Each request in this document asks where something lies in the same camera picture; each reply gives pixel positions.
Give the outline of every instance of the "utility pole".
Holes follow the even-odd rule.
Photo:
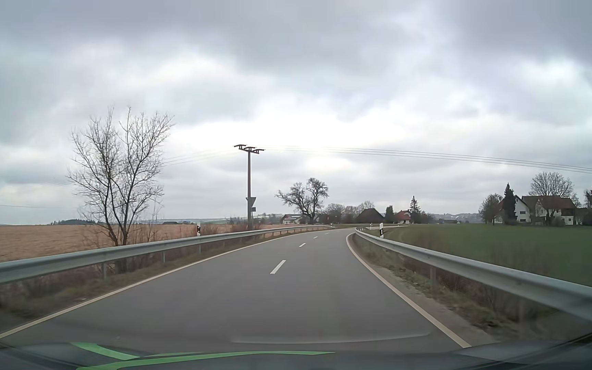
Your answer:
[[[252,205],[255,203],[256,197],[251,197],[251,154],[259,154],[259,152],[264,151],[264,149],[258,149],[254,146],[246,146],[245,144],[238,144],[235,145],[235,147],[248,153],[248,197],[246,200],[248,201],[248,230],[252,230],[252,213],[255,210],[255,207]]]

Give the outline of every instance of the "road curve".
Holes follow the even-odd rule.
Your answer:
[[[148,352],[460,347],[347,247],[350,229],[293,234],[145,282],[2,339]]]

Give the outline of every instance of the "cloud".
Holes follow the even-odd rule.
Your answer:
[[[235,144],[267,149],[260,212],[291,212],[273,195],[311,176],[331,202],[475,211],[541,170],[330,147],[592,168],[592,4],[0,3],[0,204],[46,207],[0,207],[0,223],[77,215],[70,132],[112,105],[174,115],[164,217],[245,215]]]

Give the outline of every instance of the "windshield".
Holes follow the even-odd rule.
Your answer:
[[[592,361],[592,2],[0,1],[0,359],[401,356]]]

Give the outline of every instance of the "white house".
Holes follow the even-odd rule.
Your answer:
[[[519,223],[543,222],[545,217],[561,217],[565,224],[574,224],[575,205],[571,198],[560,196],[515,196],[515,216]]]

